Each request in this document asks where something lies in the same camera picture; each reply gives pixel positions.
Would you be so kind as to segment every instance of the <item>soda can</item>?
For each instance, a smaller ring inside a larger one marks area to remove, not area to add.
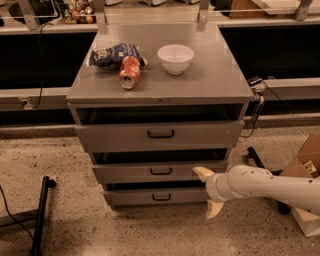
[[[119,72],[120,84],[124,89],[131,90],[139,82],[140,62],[134,56],[124,57]]]

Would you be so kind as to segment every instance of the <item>gray cabinet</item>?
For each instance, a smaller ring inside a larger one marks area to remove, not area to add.
[[[116,73],[84,63],[67,96],[79,140],[112,207],[204,202],[204,184],[192,167],[218,172],[227,168],[253,95],[223,38],[217,37],[216,25],[198,26],[140,24],[101,29],[92,49],[127,42],[134,33],[148,60],[140,83],[126,91]],[[192,65],[181,75],[167,74],[154,54],[166,37],[196,52]]]

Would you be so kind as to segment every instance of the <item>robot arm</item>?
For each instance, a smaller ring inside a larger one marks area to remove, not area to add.
[[[211,198],[208,218],[216,216],[225,201],[268,197],[320,216],[320,179],[273,176],[263,168],[238,165],[226,173],[195,167]]]

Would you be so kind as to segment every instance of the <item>bowl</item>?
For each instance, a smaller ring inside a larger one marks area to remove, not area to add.
[[[194,52],[188,46],[170,44],[159,49],[158,57],[161,66],[168,73],[178,75],[190,66]]]

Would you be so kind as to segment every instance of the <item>cardboard box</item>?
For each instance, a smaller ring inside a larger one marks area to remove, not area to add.
[[[304,163],[310,160],[314,167],[320,171],[320,134],[308,137],[296,157],[284,168],[281,176],[313,178],[304,166]],[[291,208],[291,213],[305,236],[320,234],[320,216],[293,207]]]

